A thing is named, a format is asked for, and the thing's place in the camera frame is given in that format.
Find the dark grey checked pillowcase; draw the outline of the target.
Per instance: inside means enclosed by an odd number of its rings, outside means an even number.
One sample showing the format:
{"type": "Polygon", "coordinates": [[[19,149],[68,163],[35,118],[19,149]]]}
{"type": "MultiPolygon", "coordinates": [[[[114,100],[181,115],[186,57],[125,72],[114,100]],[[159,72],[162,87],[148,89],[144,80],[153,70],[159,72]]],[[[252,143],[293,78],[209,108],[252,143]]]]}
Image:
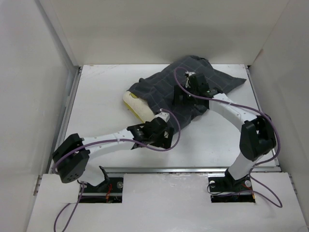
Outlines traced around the dark grey checked pillowcase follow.
{"type": "Polygon", "coordinates": [[[243,78],[232,77],[214,69],[206,58],[191,55],[180,58],[162,71],[146,79],[139,79],[128,89],[136,97],[145,100],[153,113],[158,113],[161,108],[171,111],[176,116],[182,129],[188,126],[195,117],[203,115],[207,108],[203,105],[174,106],[172,104],[174,86],[177,85],[173,73],[177,67],[204,74],[211,88],[217,87],[225,94],[241,86],[246,81],[243,78]]]}

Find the cream yellow-edged pillow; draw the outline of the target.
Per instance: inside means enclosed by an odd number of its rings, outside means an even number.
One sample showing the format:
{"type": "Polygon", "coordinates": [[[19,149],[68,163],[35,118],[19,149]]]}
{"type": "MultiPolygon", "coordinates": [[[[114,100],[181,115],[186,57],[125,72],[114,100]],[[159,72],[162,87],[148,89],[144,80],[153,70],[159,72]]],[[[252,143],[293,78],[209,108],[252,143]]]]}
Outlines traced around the cream yellow-edged pillow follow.
{"type": "Polygon", "coordinates": [[[152,121],[155,117],[153,111],[148,106],[147,101],[140,99],[130,91],[126,91],[123,95],[123,102],[126,107],[143,123],[152,121]]]}

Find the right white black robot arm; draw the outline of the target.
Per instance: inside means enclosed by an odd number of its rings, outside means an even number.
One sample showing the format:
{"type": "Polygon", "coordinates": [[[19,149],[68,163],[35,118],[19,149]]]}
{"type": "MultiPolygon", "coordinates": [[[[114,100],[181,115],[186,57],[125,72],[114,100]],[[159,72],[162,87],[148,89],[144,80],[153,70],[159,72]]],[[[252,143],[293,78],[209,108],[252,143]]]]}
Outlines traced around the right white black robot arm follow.
{"type": "Polygon", "coordinates": [[[241,184],[249,181],[249,173],[261,157],[276,146],[270,119],[253,114],[251,108],[235,104],[221,89],[211,88],[203,74],[186,72],[184,76],[185,84],[174,86],[174,105],[204,106],[240,131],[240,153],[236,160],[223,177],[212,177],[209,181],[210,190],[215,194],[236,191],[241,184]]]}

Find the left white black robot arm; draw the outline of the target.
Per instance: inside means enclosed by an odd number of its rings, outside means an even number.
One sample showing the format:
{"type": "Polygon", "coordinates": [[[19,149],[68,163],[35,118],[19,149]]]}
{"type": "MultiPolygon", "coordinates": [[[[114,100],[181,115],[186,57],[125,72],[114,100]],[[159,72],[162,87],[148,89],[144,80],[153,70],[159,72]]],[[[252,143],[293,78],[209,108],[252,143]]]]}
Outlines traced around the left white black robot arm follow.
{"type": "Polygon", "coordinates": [[[168,121],[169,114],[162,112],[151,121],[108,135],[82,138],[77,133],[71,134],[52,154],[52,170],[64,184],[86,182],[96,191],[104,191],[108,187],[106,171],[101,164],[92,167],[89,161],[137,148],[155,151],[171,149],[174,129],[168,126],[168,121]]]}

